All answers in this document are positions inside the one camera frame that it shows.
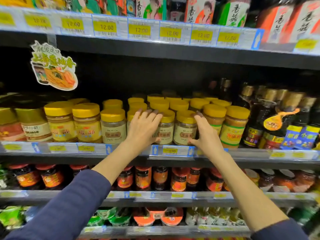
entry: sleeve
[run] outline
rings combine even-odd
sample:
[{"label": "sleeve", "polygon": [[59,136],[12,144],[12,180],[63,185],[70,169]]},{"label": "sleeve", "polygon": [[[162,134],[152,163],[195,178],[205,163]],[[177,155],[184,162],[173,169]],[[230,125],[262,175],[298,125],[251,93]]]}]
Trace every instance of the sleeve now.
[{"label": "sleeve", "polygon": [[76,239],[110,189],[110,182],[100,173],[81,171],[30,222],[12,231],[5,240]]},{"label": "sleeve", "polygon": [[302,228],[293,220],[285,220],[263,228],[251,236],[252,240],[308,240]]}]

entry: yellow lid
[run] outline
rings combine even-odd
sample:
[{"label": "yellow lid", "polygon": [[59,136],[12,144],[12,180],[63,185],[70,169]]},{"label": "yellow lid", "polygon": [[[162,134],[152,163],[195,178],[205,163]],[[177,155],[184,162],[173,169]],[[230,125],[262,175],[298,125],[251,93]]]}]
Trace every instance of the yellow lid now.
[{"label": "yellow lid", "polygon": [[64,116],[72,114],[72,102],[61,101],[46,104],[44,106],[44,112],[48,116]]},{"label": "yellow lid", "polygon": [[136,103],[136,102],[143,103],[144,99],[141,98],[141,97],[130,97],[130,98],[128,98],[128,104]]},{"label": "yellow lid", "polygon": [[165,110],[162,112],[163,117],[161,119],[161,123],[171,123],[174,121],[175,113],[172,110]]},{"label": "yellow lid", "polygon": [[122,101],[119,99],[108,99],[102,102],[103,109],[122,109]]},{"label": "yellow lid", "polygon": [[201,91],[193,91],[192,92],[192,97],[193,98],[202,98],[203,97],[203,92],[201,92]]},{"label": "yellow lid", "polygon": [[150,108],[157,109],[159,112],[165,111],[169,109],[169,101],[168,100],[155,100],[150,102]]},{"label": "yellow lid", "polygon": [[196,120],[194,118],[196,113],[191,110],[181,110],[177,112],[177,120],[184,124],[195,124]]},{"label": "yellow lid", "polygon": [[99,104],[83,103],[72,107],[73,116],[79,118],[90,118],[100,113]]},{"label": "yellow lid", "polygon": [[205,100],[204,98],[198,98],[198,97],[190,100],[190,106],[195,109],[202,109],[205,104],[209,104],[209,103],[210,102],[208,100]]},{"label": "yellow lid", "polygon": [[227,107],[230,106],[231,103],[225,100],[220,100],[220,99],[214,99],[211,101],[211,103],[216,104],[216,105],[220,105],[222,107]]},{"label": "yellow lid", "polygon": [[128,112],[127,112],[127,120],[128,121],[132,121],[132,119],[134,118],[134,114],[137,112],[136,109],[130,109]]},{"label": "yellow lid", "polygon": [[203,113],[211,117],[223,118],[226,116],[226,112],[227,109],[220,105],[206,104],[203,106]]},{"label": "yellow lid", "polygon": [[163,100],[165,99],[165,97],[161,94],[158,93],[153,93],[153,94],[149,94],[146,98],[146,100],[150,103],[151,101],[155,101],[155,100]]},{"label": "yellow lid", "polygon": [[208,101],[212,101],[212,100],[215,100],[215,99],[218,99],[217,97],[204,97],[205,100],[208,100]]},{"label": "yellow lid", "polygon": [[18,121],[13,110],[10,108],[0,108],[0,125],[10,124]]},{"label": "yellow lid", "polygon": [[188,110],[189,103],[185,100],[170,101],[170,109],[180,111]]},{"label": "yellow lid", "polygon": [[69,99],[68,102],[71,102],[73,103],[73,105],[76,105],[76,104],[90,103],[90,100],[87,98],[73,98],[73,99]]},{"label": "yellow lid", "polygon": [[226,114],[237,119],[247,119],[250,115],[250,110],[243,107],[230,105],[226,108]]},{"label": "yellow lid", "polygon": [[132,110],[132,109],[135,109],[135,110],[142,109],[143,111],[145,111],[147,110],[147,104],[142,102],[130,103],[129,110]]},{"label": "yellow lid", "polygon": [[21,123],[37,123],[37,122],[47,122],[45,112],[42,108],[15,108],[17,113],[18,121]]},{"label": "yellow lid", "polygon": [[186,100],[187,102],[190,102],[191,97],[183,97],[182,100]]},{"label": "yellow lid", "polygon": [[177,97],[165,97],[164,99],[171,101],[180,101],[182,100],[181,97],[177,96]]},{"label": "yellow lid", "polygon": [[124,109],[104,109],[100,112],[101,120],[105,122],[119,122],[126,118]]}]

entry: jar with green lid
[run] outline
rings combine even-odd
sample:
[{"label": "jar with green lid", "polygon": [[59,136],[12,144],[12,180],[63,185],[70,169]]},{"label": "jar with green lid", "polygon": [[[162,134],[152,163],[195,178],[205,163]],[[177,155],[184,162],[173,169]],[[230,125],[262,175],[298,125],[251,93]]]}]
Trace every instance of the jar with green lid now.
[{"label": "jar with green lid", "polygon": [[161,138],[161,141],[157,142],[156,144],[170,145],[174,137],[175,113],[172,110],[167,109],[163,111],[162,114],[163,117],[153,137]]},{"label": "jar with green lid", "polygon": [[77,142],[77,132],[72,115],[72,102],[53,102],[44,106],[53,140]]},{"label": "jar with green lid", "polygon": [[102,143],[100,108],[95,103],[72,107],[74,125],[80,142]]},{"label": "jar with green lid", "polygon": [[0,108],[0,141],[26,141],[27,138],[10,108]]},{"label": "jar with green lid", "polygon": [[127,137],[126,112],[124,109],[104,109],[101,115],[103,143],[120,144]]},{"label": "jar with green lid", "polygon": [[225,100],[221,100],[221,99],[211,100],[211,103],[219,105],[219,106],[222,106],[222,107],[227,107],[227,106],[231,105],[231,102],[228,102],[228,101],[225,101]]},{"label": "jar with green lid", "polygon": [[27,141],[54,141],[42,108],[16,108],[15,111]]},{"label": "jar with green lid", "polygon": [[204,98],[193,98],[190,100],[189,110],[202,112],[203,106],[206,104],[210,104],[210,102]]},{"label": "jar with green lid", "polygon": [[147,104],[141,102],[134,102],[129,104],[129,110],[138,110],[142,109],[142,111],[147,110]]},{"label": "jar with green lid", "polygon": [[239,106],[228,106],[223,122],[220,140],[224,148],[238,148],[248,122],[250,110]]},{"label": "jar with green lid", "polygon": [[150,106],[150,102],[153,102],[153,101],[156,101],[156,100],[164,100],[165,97],[161,94],[158,94],[158,93],[153,93],[153,94],[149,94],[146,98],[147,100],[147,105],[148,105],[148,108]]},{"label": "jar with green lid", "polygon": [[207,119],[212,128],[218,132],[218,135],[220,134],[226,112],[227,109],[225,107],[216,104],[206,104],[203,107],[203,116]]},{"label": "jar with green lid", "polygon": [[141,97],[130,97],[128,98],[128,104],[130,105],[131,103],[144,103],[144,99]]},{"label": "jar with green lid", "polygon": [[122,109],[123,103],[120,99],[108,99],[102,102],[103,109]]},{"label": "jar with green lid", "polygon": [[90,100],[87,98],[73,98],[73,99],[69,99],[68,102],[71,102],[73,103],[73,105],[76,105],[76,104],[90,103]]},{"label": "jar with green lid", "polygon": [[168,100],[155,100],[150,102],[150,108],[151,109],[157,109],[159,112],[163,112],[167,109],[169,109],[170,102]]},{"label": "jar with green lid", "polygon": [[174,126],[173,142],[177,145],[187,145],[190,139],[196,137],[197,123],[194,118],[195,112],[183,110],[177,112]]},{"label": "jar with green lid", "polygon": [[188,110],[189,103],[185,100],[171,101],[169,107],[174,113],[177,113],[177,111]]}]

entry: jar label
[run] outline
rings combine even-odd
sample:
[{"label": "jar label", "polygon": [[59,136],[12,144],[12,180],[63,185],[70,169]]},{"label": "jar label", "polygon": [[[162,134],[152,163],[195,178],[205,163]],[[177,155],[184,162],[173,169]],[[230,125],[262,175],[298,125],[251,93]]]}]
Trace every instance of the jar label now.
[{"label": "jar label", "polygon": [[175,142],[187,145],[190,139],[196,137],[197,128],[183,128],[179,125],[176,125],[174,128],[173,139]]},{"label": "jar label", "polygon": [[211,126],[212,126],[212,128],[214,128],[218,132],[218,135],[220,135],[222,125],[211,124]]},{"label": "jar label", "polygon": [[200,177],[200,174],[194,175],[194,174],[189,173],[188,177],[186,178],[186,181],[189,184],[197,184],[199,181],[199,177]]},{"label": "jar label", "polygon": [[174,137],[174,125],[171,127],[158,127],[153,137],[160,137],[161,141],[158,144],[170,144]]},{"label": "jar label", "polygon": [[244,127],[235,127],[235,126],[223,124],[221,133],[220,133],[220,140],[224,144],[227,144],[230,146],[237,146],[241,141],[241,136],[244,130],[245,130]]},{"label": "jar label", "polygon": [[58,171],[52,175],[41,175],[47,188],[58,186],[63,182],[63,175]]},{"label": "jar label", "polygon": [[117,181],[118,181],[118,186],[120,187],[120,188],[128,188],[128,187],[130,187],[132,184],[133,184],[133,182],[134,182],[134,176],[133,176],[133,174],[130,174],[129,176],[127,176],[127,177],[118,177],[117,178]]},{"label": "jar label", "polygon": [[157,184],[163,184],[167,181],[168,178],[168,171],[166,172],[154,172],[153,173],[153,180],[157,183]]},{"label": "jar label", "polygon": [[68,141],[77,137],[73,121],[50,123],[50,130],[55,141]]},{"label": "jar label", "polygon": [[23,175],[17,175],[17,180],[21,187],[29,187],[35,185],[40,181],[39,174],[37,172],[30,172]]},{"label": "jar label", "polygon": [[151,184],[151,168],[149,168],[148,173],[145,177],[139,176],[136,173],[136,185],[141,189],[148,188]]},{"label": "jar label", "polygon": [[118,127],[101,126],[103,143],[106,144],[120,144],[127,137],[126,124]]},{"label": "jar label", "polygon": [[186,190],[186,187],[187,187],[187,181],[178,182],[175,180],[171,180],[171,188],[174,191],[182,192]]},{"label": "jar label", "polygon": [[49,123],[44,123],[40,125],[22,125],[22,129],[26,135],[27,141],[35,141],[35,137],[51,136]]},{"label": "jar label", "polygon": [[11,125],[0,126],[0,141],[26,141],[21,124],[16,122]]},{"label": "jar label", "polygon": [[263,134],[263,137],[260,140],[258,148],[259,149],[279,149],[283,140],[284,140],[284,137],[274,136],[265,132]]},{"label": "jar label", "polygon": [[80,141],[95,141],[102,136],[100,121],[88,124],[74,122],[74,125]]},{"label": "jar label", "polygon": [[263,134],[263,130],[249,127],[247,136],[245,137],[243,142],[248,146],[255,147],[260,141],[262,134]]},{"label": "jar label", "polygon": [[211,178],[207,178],[206,180],[207,188],[212,192],[220,192],[222,189],[223,182],[215,182]]}]

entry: beige label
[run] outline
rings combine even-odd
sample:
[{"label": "beige label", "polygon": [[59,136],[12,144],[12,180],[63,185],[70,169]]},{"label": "beige label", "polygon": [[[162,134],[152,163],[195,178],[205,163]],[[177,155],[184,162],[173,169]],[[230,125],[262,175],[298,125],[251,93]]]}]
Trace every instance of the beige label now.
[{"label": "beige label", "polygon": [[187,145],[190,139],[194,139],[196,137],[196,132],[197,128],[190,129],[176,125],[174,128],[173,139],[179,144]]},{"label": "beige label", "polygon": [[63,123],[50,123],[50,130],[55,141],[67,141],[77,136],[73,121]]},{"label": "beige label", "polygon": [[32,137],[39,137],[51,134],[48,123],[40,125],[22,125],[25,135],[32,140]]},{"label": "beige label", "polygon": [[118,127],[105,127],[102,126],[102,139],[106,144],[119,144],[127,137],[127,127],[123,124]]},{"label": "beige label", "polygon": [[174,125],[171,127],[158,127],[153,137],[160,137],[161,141],[159,144],[169,144],[172,142],[174,137]]}]

